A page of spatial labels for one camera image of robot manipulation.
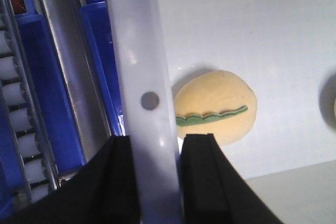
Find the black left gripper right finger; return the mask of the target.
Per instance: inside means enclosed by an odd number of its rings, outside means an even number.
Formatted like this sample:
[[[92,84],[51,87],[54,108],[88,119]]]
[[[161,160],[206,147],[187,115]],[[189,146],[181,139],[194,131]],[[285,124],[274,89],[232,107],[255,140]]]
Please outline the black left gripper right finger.
[[[281,223],[211,134],[188,134],[181,152],[186,223]]]

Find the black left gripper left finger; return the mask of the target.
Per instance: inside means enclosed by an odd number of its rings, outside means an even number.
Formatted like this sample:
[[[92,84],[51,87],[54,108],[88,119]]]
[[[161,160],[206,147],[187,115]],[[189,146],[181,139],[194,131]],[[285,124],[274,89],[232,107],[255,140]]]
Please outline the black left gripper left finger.
[[[8,223],[140,223],[131,142],[113,136],[70,181]]]

